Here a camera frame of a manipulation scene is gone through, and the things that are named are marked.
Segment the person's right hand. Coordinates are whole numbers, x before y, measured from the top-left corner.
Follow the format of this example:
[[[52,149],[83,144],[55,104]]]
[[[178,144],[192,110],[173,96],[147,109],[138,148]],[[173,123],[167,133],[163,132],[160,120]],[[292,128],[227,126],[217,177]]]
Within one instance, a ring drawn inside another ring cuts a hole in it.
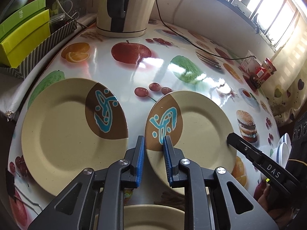
[[[279,229],[302,229],[304,221],[300,217],[297,196],[287,196],[268,185],[257,201],[274,220]]]

